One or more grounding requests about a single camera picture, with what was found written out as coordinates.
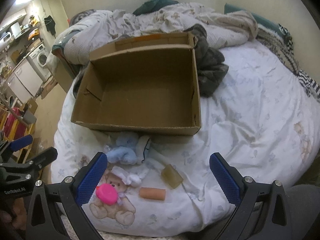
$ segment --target washing machine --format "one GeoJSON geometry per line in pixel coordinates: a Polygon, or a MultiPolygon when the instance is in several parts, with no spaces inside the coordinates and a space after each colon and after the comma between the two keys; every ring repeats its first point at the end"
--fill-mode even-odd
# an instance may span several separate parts
{"type": "Polygon", "coordinates": [[[44,67],[49,52],[46,50],[44,44],[40,44],[36,47],[33,52],[27,57],[30,65],[39,75],[43,82],[46,82],[48,78],[51,76],[50,71],[44,67]]]}

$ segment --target open cardboard box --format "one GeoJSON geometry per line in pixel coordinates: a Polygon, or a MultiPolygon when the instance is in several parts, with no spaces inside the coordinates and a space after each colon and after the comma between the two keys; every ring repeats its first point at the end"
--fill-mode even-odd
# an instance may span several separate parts
{"type": "Polygon", "coordinates": [[[104,131],[194,135],[201,128],[191,33],[116,41],[90,53],[71,121],[104,131]]]}

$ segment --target white bed sheet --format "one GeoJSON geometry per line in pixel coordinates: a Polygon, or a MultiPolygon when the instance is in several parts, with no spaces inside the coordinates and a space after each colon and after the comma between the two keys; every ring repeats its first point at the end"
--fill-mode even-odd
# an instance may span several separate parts
{"type": "MultiPolygon", "coordinates": [[[[200,231],[229,215],[234,206],[209,169],[214,152],[220,152],[243,176],[262,183],[279,179],[285,187],[292,186],[310,166],[320,145],[319,103],[306,96],[297,77],[258,41],[221,52],[229,72],[211,98],[201,98],[201,130],[193,137],[152,138],[145,164],[150,171],[142,186],[165,188],[166,200],[144,200],[138,197],[139,189],[129,188],[126,196],[136,210],[130,226],[111,218],[96,219],[89,204],[83,205],[98,230],[174,236],[200,231]],[[156,160],[159,154],[184,178],[175,190],[160,179],[164,166],[156,160]]],[[[74,175],[108,141],[106,134],[70,122],[75,103],[72,87],[54,138],[59,154],[51,166],[53,183],[74,175]]]]}

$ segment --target doormat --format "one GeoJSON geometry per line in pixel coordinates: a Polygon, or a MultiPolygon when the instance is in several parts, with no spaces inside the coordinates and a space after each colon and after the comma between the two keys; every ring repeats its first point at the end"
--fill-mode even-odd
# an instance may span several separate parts
{"type": "Polygon", "coordinates": [[[54,78],[52,78],[52,80],[43,88],[43,91],[41,93],[41,99],[44,99],[47,96],[47,94],[49,94],[49,92],[55,87],[56,84],[58,84],[58,82],[54,78]]]}

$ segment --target hanging black cloth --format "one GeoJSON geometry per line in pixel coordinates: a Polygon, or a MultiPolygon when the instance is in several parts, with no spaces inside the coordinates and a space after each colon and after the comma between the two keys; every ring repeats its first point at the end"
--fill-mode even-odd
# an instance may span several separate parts
{"type": "Polygon", "coordinates": [[[55,29],[56,23],[51,17],[51,15],[49,15],[47,18],[44,18],[44,23],[45,23],[45,26],[47,27],[47,31],[56,37],[56,29],[55,29]]]}

